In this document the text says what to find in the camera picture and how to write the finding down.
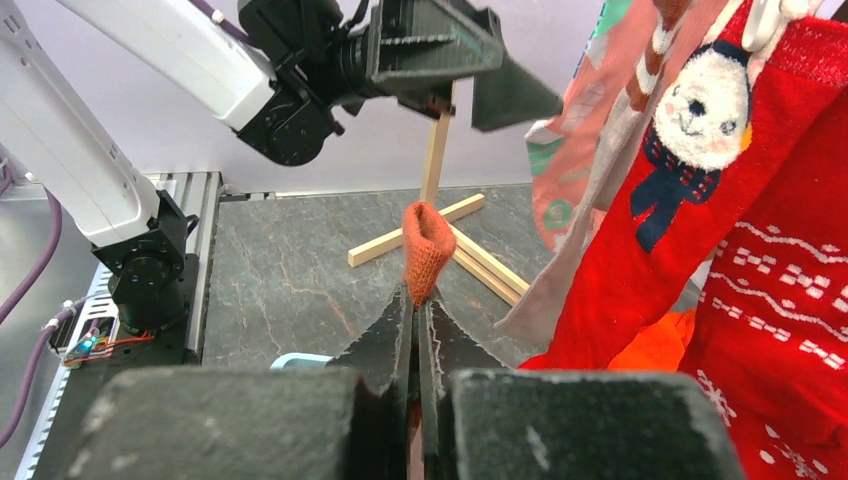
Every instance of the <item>cable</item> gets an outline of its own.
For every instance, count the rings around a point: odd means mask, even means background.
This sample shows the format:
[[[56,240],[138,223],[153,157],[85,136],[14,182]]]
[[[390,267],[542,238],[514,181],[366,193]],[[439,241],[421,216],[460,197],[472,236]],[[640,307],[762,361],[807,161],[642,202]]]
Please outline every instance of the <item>cable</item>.
[[[229,20],[224,18],[224,14],[221,13],[220,10],[206,3],[206,0],[188,0],[192,5],[197,7],[198,10],[203,12],[204,15],[209,17],[209,20],[212,20],[213,23],[221,27],[222,30],[229,33],[231,37],[240,41],[241,43],[248,45],[250,47],[256,48],[256,45],[250,40],[250,37],[247,36],[246,33],[241,31],[241,29],[235,25],[233,25]]]
[[[91,349],[92,354],[96,353],[98,355],[96,355],[96,356],[89,355],[87,357],[74,358],[72,360],[68,360],[66,362],[63,362],[63,365],[65,365],[66,367],[72,367],[72,366],[75,366],[75,365],[79,365],[81,363],[91,362],[93,360],[104,360],[104,359],[109,358],[109,356],[108,355],[100,355],[100,354],[110,354],[110,353],[112,353],[112,351],[115,347],[120,347],[122,345],[135,345],[137,343],[151,342],[151,341],[153,341],[154,338],[156,338],[156,337],[154,337],[153,335],[149,335],[149,334],[145,333],[141,337],[125,338],[123,340],[116,340],[116,341],[111,342],[111,343],[108,341],[108,339],[106,339],[105,344],[103,344],[103,345],[98,344],[97,346],[95,346],[94,348]]]
[[[66,300],[63,307],[70,311],[71,317],[76,317],[77,313],[79,312],[79,309],[81,309],[82,306],[85,305],[86,300],[92,299],[94,297],[100,297],[102,295],[109,295],[109,292],[106,291],[106,290],[94,292],[94,293],[92,293],[88,296],[80,298],[76,302],[71,302],[70,300]],[[94,319],[94,321],[92,321],[92,325],[94,325],[95,322],[99,322],[100,320],[102,320],[102,319],[100,319],[100,318]],[[50,345],[50,351],[53,352],[58,358],[62,358],[62,354],[59,352],[59,347],[57,347],[56,345],[53,344],[52,338],[50,339],[49,345]]]
[[[197,224],[200,223],[200,217],[192,214],[186,217],[186,221],[188,222],[188,234],[191,235],[191,232],[193,232],[194,229],[197,228]]]
[[[33,348],[32,353],[29,356],[26,370],[24,370],[24,377],[21,381],[20,390],[18,391],[18,398],[15,401],[15,408],[12,410],[12,417],[6,425],[6,429],[0,433],[0,449],[9,443],[9,439],[12,438],[12,434],[15,433],[15,429],[18,428],[18,424],[21,422],[21,417],[24,415],[24,409],[26,408],[29,393],[32,389],[32,381],[35,378],[35,371],[38,368],[38,361],[41,359],[41,351],[44,350],[44,347],[50,340],[50,335],[53,335],[53,332],[55,332],[59,328],[59,325],[63,322],[75,317],[76,312],[82,308],[87,298],[88,297],[79,299],[70,307],[64,308],[41,330],[41,335],[38,336],[35,348]]]
[[[6,164],[6,161],[3,161],[3,165],[0,166],[0,171],[3,172],[3,183],[0,184],[0,195],[6,193],[6,190],[12,186],[12,182],[14,181],[12,178],[12,169],[9,168]]]
[[[41,254],[41,258],[35,262],[35,265],[32,266],[32,269],[29,271],[26,277],[21,281],[17,288],[12,292],[9,298],[3,302],[3,305],[0,305],[0,325],[6,320],[12,310],[18,305],[18,302],[24,298],[24,295],[27,294],[32,285],[38,280],[38,277],[41,276],[44,269],[47,268],[47,264],[50,263],[50,259],[53,258],[53,254],[56,253],[56,247],[59,246],[59,238],[62,236],[62,206],[59,205],[59,201],[56,200],[49,191],[45,189],[47,192],[47,202],[50,204],[50,214],[53,217],[53,226],[50,231],[50,240],[47,242],[47,248],[44,249],[44,253]]]
[[[350,32],[353,30],[353,27],[359,25],[363,20],[365,20],[365,14],[368,13],[368,4],[368,0],[359,0],[359,5],[357,5],[353,17],[345,22],[344,27],[342,28],[345,33]]]

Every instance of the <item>red christmas stocking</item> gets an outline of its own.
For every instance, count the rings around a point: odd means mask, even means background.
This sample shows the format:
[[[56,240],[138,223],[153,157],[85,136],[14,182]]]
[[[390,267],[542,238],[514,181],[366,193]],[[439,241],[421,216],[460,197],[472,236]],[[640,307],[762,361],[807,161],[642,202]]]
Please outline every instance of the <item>red christmas stocking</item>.
[[[689,59],[586,252],[546,354],[527,369],[600,369],[674,304],[689,275],[848,85],[848,26],[792,22],[751,90],[751,0]]]

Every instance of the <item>wooden stand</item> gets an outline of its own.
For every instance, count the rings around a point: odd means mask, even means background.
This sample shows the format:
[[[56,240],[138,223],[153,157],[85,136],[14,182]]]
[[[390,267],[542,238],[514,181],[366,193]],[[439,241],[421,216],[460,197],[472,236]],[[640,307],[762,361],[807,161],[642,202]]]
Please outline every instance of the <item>wooden stand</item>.
[[[424,178],[421,182],[421,194],[419,199],[431,205],[436,204],[439,194],[439,180],[442,176],[442,163],[445,158],[445,144],[447,143],[448,127],[450,126],[450,115],[442,115],[438,122],[433,124],[430,131],[430,143],[427,148],[427,158],[424,164]],[[476,212],[483,207],[484,197],[476,194],[454,203],[439,211],[448,222],[458,220],[470,213]],[[457,249],[453,259],[463,268],[471,272],[480,282],[489,287],[499,297],[510,305],[515,305],[527,291],[528,284],[518,275],[513,273],[504,264],[499,262],[480,245],[451,226],[456,235]],[[364,243],[348,251],[347,261],[351,267],[357,267],[363,263],[383,255],[403,243],[400,229],[393,230],[370,242]]]

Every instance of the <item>metal frame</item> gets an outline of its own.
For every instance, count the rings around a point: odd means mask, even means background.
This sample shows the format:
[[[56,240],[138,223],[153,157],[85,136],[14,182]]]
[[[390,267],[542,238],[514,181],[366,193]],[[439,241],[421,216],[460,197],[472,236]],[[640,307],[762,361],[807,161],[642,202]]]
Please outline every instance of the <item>metal frame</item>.
[[[158,189],[167,191],[186,215],[200,218],[197,228],[188,237],[187,254],[196,254],[200,259],[194,305],[190,318],[189,336],[186,348],[194,352],[194,361],[203,356],[203,331],[206,316],[206,297],[209,291],[209,276],[212,272],[212,245],[215,223],[218,217],[219,189],[221,174],[218,172],[196,172],[177,174],[155,174],[147,176]],[[72,343],[82,334],[82,326],[93,317],[117,316],[117,307],[108,295],[98,295],[105,291],[111,272],[99,264],[94,273],[88,295],[92,296],[80,312],[74,328]],[[35,427],[30,434],[29,443],[24,452],[15,480],[31,480],[38,467],[41,452],[50,434],[56,412],[62,401],[70,370],[59,366],[53,383],[42,404]]]
[[[451,478],[439,447],[444,428],[439,408],[448,376],[467,368],[507,368],[456,323],[438,288],[416,307],[405,282],[395,285],[377,320],[327,366],[358,370],[383,401],[378,418],[387,430],[373,435],[385,435],[379,440],[381,456],[357,456],[361,472],[375,462],[385,478],[419,478],[412,469],[428,480]]]

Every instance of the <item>wooden cross base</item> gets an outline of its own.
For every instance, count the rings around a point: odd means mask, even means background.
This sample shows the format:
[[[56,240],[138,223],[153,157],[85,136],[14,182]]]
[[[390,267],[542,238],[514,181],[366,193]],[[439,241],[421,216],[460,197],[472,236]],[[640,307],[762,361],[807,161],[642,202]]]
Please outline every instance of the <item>wooden cross base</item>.
[[[442,174],[442,162],[445,156],[445,144],[447,143],[449,125],[450,115],[444,114],[438,122],[433,124],[430,132],[430,142],[427,149],[424,178],[421,183],[420,199],[431,205],[435,205],[439,193],[439,179]],[[454,203],[449,207],[439,210],[439,213],[448,222],[453,222],[481,209],[484,200],[483,195],[478,193],[461,202]],[[499,262],[489,252],[483,249],[483,247],[460,232],[459,229],[453,225],[451,225],[451,229],[454,235],[456,235],[457,244],[453,259],[505,302],[510,305],[518,303],[518,300],[527,291],[527,282],[513,273],[506,265]],[[370,242],[350,249],[347,254],[347,262],[351,267],[357,267],[400,247],[402,243],[401,230],[398,228]]]

